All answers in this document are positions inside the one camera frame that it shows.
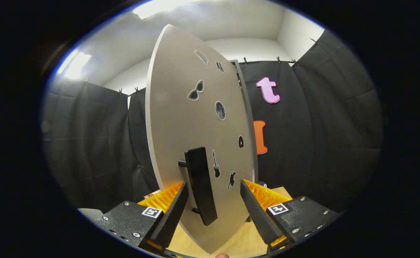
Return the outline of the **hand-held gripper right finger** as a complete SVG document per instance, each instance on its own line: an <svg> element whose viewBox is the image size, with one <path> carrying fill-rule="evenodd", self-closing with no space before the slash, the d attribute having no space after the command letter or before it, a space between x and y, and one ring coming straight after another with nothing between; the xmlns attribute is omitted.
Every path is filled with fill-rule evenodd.
<svg viewBox="0 0 420 258"><path fill-rule="evenodd" d="M241 180L240 195L269 251L304 242L341 216L307 196L291 198L249 180Z"/></svg>

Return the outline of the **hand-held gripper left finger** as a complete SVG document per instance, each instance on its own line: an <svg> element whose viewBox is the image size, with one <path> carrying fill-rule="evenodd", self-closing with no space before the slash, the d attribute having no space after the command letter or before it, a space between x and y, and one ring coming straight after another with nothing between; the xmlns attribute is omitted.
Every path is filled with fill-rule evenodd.
<svg viewBox="0 0 420 258"><path fill-rule="evenodd" d="M188 197L187 183L181 181L139 203L124 201L94 222L135 248L164 251L171 243Z"/></svg>

